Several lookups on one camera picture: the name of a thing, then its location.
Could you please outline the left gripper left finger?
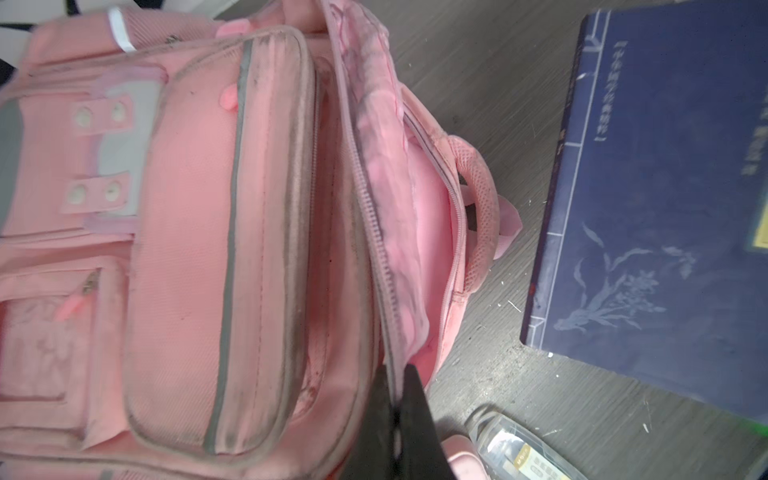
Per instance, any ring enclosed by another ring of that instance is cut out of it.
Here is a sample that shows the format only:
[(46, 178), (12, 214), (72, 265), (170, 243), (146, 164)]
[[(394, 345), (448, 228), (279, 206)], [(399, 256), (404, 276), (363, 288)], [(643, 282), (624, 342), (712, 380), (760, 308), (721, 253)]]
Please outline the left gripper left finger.
[(381, 365), (371, 384), (357, 438), (339, 478), (393, 479), (394, 427), (394, 409), (389, 393), (387, 369)]

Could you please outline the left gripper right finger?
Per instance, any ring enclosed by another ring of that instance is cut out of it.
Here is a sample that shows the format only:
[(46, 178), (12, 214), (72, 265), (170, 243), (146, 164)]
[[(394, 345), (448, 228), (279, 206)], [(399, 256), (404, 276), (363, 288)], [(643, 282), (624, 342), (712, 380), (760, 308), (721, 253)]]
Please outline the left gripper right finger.
[(401, 437), (399, 478), (455, 480), (437, 435), (419, 373), (411, 364), (404, 371), (398, 421)]

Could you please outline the pink pencil case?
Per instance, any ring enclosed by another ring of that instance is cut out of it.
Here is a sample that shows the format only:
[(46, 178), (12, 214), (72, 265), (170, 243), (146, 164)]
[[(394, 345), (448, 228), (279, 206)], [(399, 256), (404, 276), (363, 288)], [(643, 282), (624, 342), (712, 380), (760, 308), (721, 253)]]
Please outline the pink pencil case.
[(456, 434), (441, 442), (446, 459), (457, 480), (490, 480), (472, 441)]

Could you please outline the pink student backpack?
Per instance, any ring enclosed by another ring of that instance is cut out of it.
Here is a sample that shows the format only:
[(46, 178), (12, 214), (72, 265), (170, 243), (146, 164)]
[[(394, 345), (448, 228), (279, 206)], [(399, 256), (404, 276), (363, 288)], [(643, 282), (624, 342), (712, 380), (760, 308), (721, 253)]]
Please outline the pink student backpack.
[(1, 5), (1, 475), (337, 479), (401, 454), (522, 223), (356, 1)]

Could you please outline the blue book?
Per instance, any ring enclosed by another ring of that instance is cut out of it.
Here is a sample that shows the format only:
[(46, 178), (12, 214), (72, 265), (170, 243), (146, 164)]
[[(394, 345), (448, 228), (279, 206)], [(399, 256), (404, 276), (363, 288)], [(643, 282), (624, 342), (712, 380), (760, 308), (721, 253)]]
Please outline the blue book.
[(767, 5), (581, 24), (524, 345), (767, 420)]

